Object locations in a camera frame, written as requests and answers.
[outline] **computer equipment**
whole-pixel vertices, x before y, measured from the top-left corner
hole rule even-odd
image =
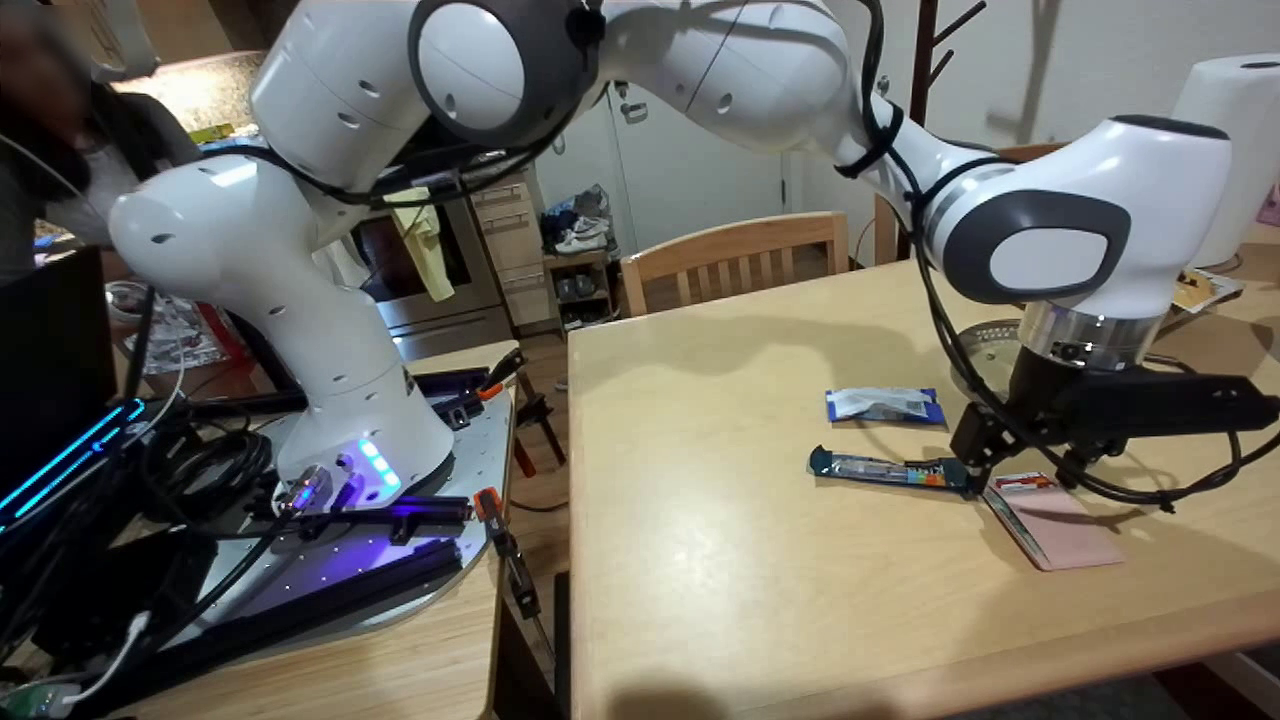
[[[0,656],[48,592],[128,520],[108,476],[136,400],[116,400],[100,252],[0,284]]]
[[[0,284],[0,496],[88,432],[116,396],[100,252]]]

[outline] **chair backrest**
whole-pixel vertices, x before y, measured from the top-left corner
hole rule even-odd
[[[740,296],[848,268],[840,212],[788,212],[700,228],[624,260],[628,312]]]

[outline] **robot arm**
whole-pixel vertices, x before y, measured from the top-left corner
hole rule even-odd
[[[1232,168],[1220,132],[1148,116],[1116,116],[1036,164],[944,144],[868,92],[880,4],[608,0],[600,20],[596,56],[560,32],[584,48],[580,72],[644,84],[736,144],[832,156],[916,224],[952,288],[1032,304],[1028,348],[1056,364],[1116,372],[1140,360]],[[520,76],[516,56],[544,56],[544,40],[528,40],[500,0],[428,0],[412,28],[420,92],[452,132],[504,144],[524,136],[520,112],[552,100],[520,96],[536,76]]]
[[[452,440],[404,384],[372,300],[324,284],[308,252],[368,216],[356,200],[428,120],[476,152],[536,152],[604,80],[644,84],[748,148],[808,144],[876,184],[948,284],[1032,308],[1032,356],[1136,364],[1212,220],[1228,140],[1116,116],[1004,164],[868,92],[880,24],[876,0],[304,0],[252,92],[264,148],[148,180],[112,212],[112,236],[136,272],[236,308],[280,348],[312,408],[280,424],[276,468],[300,488],[284,496],[316,508],[380,508]]]

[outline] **led light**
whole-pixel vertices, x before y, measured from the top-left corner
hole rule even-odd
[[[128,400],[108,408],[84,436],[76,436],[68,448],[60,448],[48,464],[40,464],[16,492],[0,500],[0,512],[20,504],[12,512],[12,524],[40,508],[52,492],[60,492],[88,460],[104,456],[104,448],[120,436],[120,416],[132,424],[144,416],[144,400]]]
[[[360,456],[376,472],[380,496],[388,496],[388,488],[400,488],[400,476],[392,472],[388,456],[372,440],[360,440]]]

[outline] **person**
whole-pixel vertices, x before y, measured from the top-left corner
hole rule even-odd
[[[36,216],[108,248],[116,196],[192,156],[160,100],[92,80],[20,0],[0,0],[0,284],[36,268]]]

